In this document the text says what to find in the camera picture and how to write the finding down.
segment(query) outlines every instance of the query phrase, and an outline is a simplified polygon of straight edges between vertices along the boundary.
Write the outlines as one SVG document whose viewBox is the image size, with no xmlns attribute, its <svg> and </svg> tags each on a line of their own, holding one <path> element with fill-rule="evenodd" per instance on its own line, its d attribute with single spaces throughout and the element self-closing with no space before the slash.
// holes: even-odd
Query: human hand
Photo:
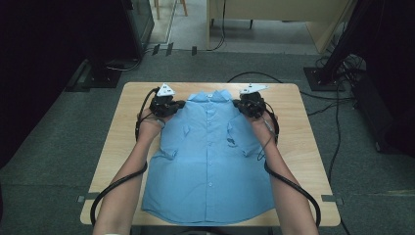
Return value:
<svg viewBox="0 0 415 235">
<path fill-rule="evenodd" d="M 251 124 L 254 134 L 262 147 L 270 142 L 274 143 L 273 140 L 275 138 L 275 126 L 268 112 L 264 112 L 260 118 L 247 116 L 246 118 Z"/>
<path fill-rule="evenodd" d="M 141 123 L 137 141 L 139 139 L 153 141 L 159 135 L 164 125 L 173 117 L 156 117 L 150 109 L 145 109 L 141 117 L 138 117 L 139 115 L 137 114 L 137 119 L 141 119 Z"/>
</svg>

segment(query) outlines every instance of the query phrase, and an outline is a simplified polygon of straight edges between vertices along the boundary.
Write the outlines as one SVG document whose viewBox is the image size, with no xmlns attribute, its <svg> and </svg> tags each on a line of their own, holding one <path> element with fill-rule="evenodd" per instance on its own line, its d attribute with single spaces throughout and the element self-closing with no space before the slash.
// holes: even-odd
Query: forearm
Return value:
<svg viewBox="0 0 415 235">
<path fill-rule="evenodd" d="M 119 169 L 112 182 L 142 169 L 145 165 L 151 140 L 139 140 L 128 159 Z M 132 217 L 137 208 L 142 175 L 134 177 L 107 194 L 102 202 L 95 234 L 129 234 Z"/>
<path fill-rule="evenodd" d="M 274 143 L 265 149 L 269 168 L 287 179 L 299 184 L 288 169 Z M 318 234 L 307 198 L 283 181 L 270 175 L 275 209 L 284 234 Z"/>
</svg>

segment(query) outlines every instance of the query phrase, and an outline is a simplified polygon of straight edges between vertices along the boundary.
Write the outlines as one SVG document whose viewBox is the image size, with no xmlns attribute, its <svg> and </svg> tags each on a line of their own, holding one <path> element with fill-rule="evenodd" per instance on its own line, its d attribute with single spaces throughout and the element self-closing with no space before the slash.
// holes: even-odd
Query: person's left arm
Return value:
<svg viewBox="0 0 415 235">
<path fill-rule="evenodd" d="M 145 110 L 142 117 L 149 113 L 149 110 Z M 142 121 L 137 142 L 128 159 L 115 175 L 112 183 L 144 167 L 150 146 L 160 131 L 161 125 L 155 120 L 153 115 Z M 127 235 L 130 233 L 132 218 L 140 195 L 142 178 L 143 175 L 138 175 L 122 183 L 105 196 L 94 226 L 94 235 Z"/>
</svg>

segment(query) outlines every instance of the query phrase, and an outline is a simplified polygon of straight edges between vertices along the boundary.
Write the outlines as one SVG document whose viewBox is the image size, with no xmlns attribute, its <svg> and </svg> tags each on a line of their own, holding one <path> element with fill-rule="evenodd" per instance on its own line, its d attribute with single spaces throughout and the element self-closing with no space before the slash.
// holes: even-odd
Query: human arm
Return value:
<svg viewBox="0 0 415 235">
<path fill-rule="evenodd" d="M 299 184 L 284 162 L 273 141 L 274 135 L 269 131 L 265 121 L 272 127 L 272 120 L 267 112 L 261 118 L 249 118 L 254 134 L 263 147 L 268 167 Z M 270 182 L 283 234 L 318 234 L 307 198 L 271 175 Z"/>
<path fill-rule="evenodd" d="M 140 132 L 134 148 L 112 183 L 144 167 L 150 146 L 161 131 L 161 125 L 151 115 L 150 110 L 145 110 L 142 117 L 147 115 L 149 116 L 140 124 Z M 142 175 L 138 175 L 117 186 L 105 196 L 94 226 L 94 235 L 129 234 L 138 204 L 141 183 Z"/>
</svg>

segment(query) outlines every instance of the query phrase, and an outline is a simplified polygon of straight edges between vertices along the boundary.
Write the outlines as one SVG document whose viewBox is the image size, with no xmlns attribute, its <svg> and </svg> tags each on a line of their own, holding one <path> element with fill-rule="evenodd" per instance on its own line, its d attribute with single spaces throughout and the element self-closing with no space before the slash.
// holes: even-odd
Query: shirt collar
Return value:
<svg viewBox="0 0 415 235">
<path fill-rule="evenodd" d="M 194 102 L 228 102 L 232 99 L 232 95 L 227 90 L 215 90 L 211 93 L 206 93 L 204 91 L 199 92 L 198 94 L 192 94 L 189 96 L 189 101 Z"/>
</svg>

